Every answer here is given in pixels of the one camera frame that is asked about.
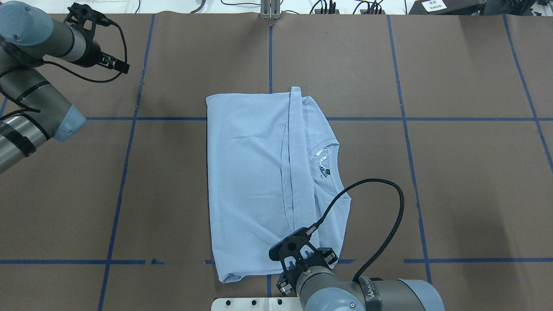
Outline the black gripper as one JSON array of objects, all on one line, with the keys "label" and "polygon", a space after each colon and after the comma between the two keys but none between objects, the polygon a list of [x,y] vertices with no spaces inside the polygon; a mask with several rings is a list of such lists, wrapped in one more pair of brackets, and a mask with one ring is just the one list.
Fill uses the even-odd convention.
[{"label": "black gripper", "polygon": [[64,23],[71,29],[73,39],[64,60],[80,67],[99,65],[127,74],[130,65],[103,52],[99,43],[94,40],[96,26],[115,26],[116,23],[88,4],[73,3],[68,10]]},{"label": "black gripper", "polygon": [[281,273],[276,287],[283,297],[294,292],[300,276],[308,277],[315,267],[330,269],[338,262],[332,248],[315,248],[310,240],[314,228],[299,228],[269,250],[269,258],[280,262]]}]

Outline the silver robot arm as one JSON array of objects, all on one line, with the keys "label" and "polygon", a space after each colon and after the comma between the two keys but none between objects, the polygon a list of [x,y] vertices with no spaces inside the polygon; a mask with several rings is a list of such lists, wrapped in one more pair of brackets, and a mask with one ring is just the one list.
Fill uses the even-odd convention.
[{"label": "silver robot arm", "polygon": [[[88,4],[73,3],[63,21],[22,1],[1,4],[0,86],[2,96],[17,110],[1,116],[1,171],[5,172],[30,157],[50,139],[59,142],[77,134],[85,116],[41,73],[38,67],[56,66],[87,82],[63,65],[46,61],[55,57],[83,68],[101,66],[127,74],[128,47],[123,29]],[[123,45],[123,59],[104,52],[95,41],[97,26],[115,26]]]},{"label": "silver robot arm", "polygon": [[426,281],[358,277],[341,281],[331,270],[332,248],[315,248],[307,228],[273,245],[268,256],[283,272],[277,283],[283,296],[296,294],[303,311],[443,311],[438,291]]}]

